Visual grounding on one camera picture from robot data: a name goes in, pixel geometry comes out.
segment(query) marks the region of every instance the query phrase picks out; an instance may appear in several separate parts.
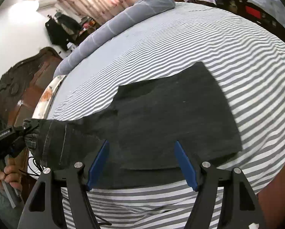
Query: human hand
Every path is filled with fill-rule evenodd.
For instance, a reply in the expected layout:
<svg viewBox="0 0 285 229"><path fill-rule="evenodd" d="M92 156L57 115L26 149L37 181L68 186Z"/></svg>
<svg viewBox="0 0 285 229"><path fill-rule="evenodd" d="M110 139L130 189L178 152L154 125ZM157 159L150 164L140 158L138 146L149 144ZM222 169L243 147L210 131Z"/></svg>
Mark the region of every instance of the human hand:
<svg viewBox="0 0 285 229"><path fill-rule="evenodd" d="M22 191L23 187L20 183L21 176L18 167L15 165L14 158L8 159L8 165L4 168L3 171L4 172L0 170L0 189L3 190L1 181L4 180L6 183L9 183L11 187Z"/></svg>

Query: gray handle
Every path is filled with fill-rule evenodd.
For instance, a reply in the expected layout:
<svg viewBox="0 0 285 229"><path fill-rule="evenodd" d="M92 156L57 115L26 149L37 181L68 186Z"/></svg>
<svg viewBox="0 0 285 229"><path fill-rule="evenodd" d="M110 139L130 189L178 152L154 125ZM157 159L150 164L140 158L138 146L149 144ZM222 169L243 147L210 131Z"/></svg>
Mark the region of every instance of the gray handle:
<svg viewBox="0 0 285 229"><path fill-rule="evenodd" d="M6 164L4 160L0 161L0 169L3 171L5 168ZM21 198L20 193L18 190L12 188L12 186L9 183L6 183L5 181L1 181L3 189L10 201L10 204L12 208L18 207L23 201Z"/></svg>

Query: metal screw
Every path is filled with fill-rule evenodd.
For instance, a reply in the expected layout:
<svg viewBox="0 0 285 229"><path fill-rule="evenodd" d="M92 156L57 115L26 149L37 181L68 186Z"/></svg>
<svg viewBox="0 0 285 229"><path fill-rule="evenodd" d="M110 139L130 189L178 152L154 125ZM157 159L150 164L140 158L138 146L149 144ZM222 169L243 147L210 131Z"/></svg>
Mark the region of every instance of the metal screw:
<svg viewBox="0 0 285 229"><path fill-rule="evenodd" d="M235 169L234 169L234 172L237 173L237 174L240 174L240 173L241 173L241 169L235 168Z"/></svg>
<svg viewBox="0 0 285 229"><path fill-rule="evenodd" d="M210 163L208 163L208 162L203 162L202 165L203 165L205 168L209 168L209 167L210 167Z"/></svg>
<svg viewBox="0 0 285 229"><path fill-rule="evenodd" d="M43 170L44 174L48 174L48 173L50 173L50 171L51 171L50 168L46 168Z"/></svg>
<svg viewBox="0 0 285 229"><path fill-rule="evenodd" d="M81 168L82 167L82 163L81 162L76 162L75 163L75 168Z"/></svg>

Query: red object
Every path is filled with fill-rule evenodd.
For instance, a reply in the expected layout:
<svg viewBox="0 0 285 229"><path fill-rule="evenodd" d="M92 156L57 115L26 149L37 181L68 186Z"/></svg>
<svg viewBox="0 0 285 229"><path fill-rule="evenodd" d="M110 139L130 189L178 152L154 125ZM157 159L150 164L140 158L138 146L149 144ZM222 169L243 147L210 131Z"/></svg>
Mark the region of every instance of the red object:
<svg viewBox="0 0 285 229"><path fill-rule="evenodd" d="M257 17L258 19L261 19L260 11L254 9L252 7L249 7L249 6L245 6L245 9L246 9L246 12L249 13L250 15L253 15L253 16Z"/></svg>
<svg viewBox="0 0 285 229"><path fill-rule="evenodd" d="M88 29L89 28L89 23L88 22L84 23L83 27Z"/></svg>

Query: black clothing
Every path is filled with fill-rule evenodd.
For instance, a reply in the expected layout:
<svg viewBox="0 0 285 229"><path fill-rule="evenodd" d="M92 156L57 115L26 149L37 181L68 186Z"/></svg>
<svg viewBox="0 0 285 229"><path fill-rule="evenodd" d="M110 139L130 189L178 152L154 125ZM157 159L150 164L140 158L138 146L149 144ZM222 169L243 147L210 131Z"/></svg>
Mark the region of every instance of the black clothing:
<svg viewBox="0 0 285 229"><path fill-rule="evenodd" d="M82 160L108 140L110 154L97 184L105 189L183 180L174 156L177 140L186 152L217 164L242 150L227 100L202 62L171 77L119 86L106 109L76 121L40 120L39 130L32 153L52 169Z"/></svg>
<svg viewBox="0 0 285 229"><path fill-rule="evenodd" d="M50 18L45 23L50 41L54 45L59 45L64 51L67 51L67 44L69 42L74 43L71 36L65 32L61 25L57 24L54 19Z"/></svg>
<svg viewBox="0 0 285 229"><path fill-rule="evenodd" d="M57 21L60 24L64 24L66 27L68 27L69 29L71 29L72 31L76 32L76 31L80 31L82 29L82 27L80 26L80 24L73 18L61 14L57 17Z"/></svg>

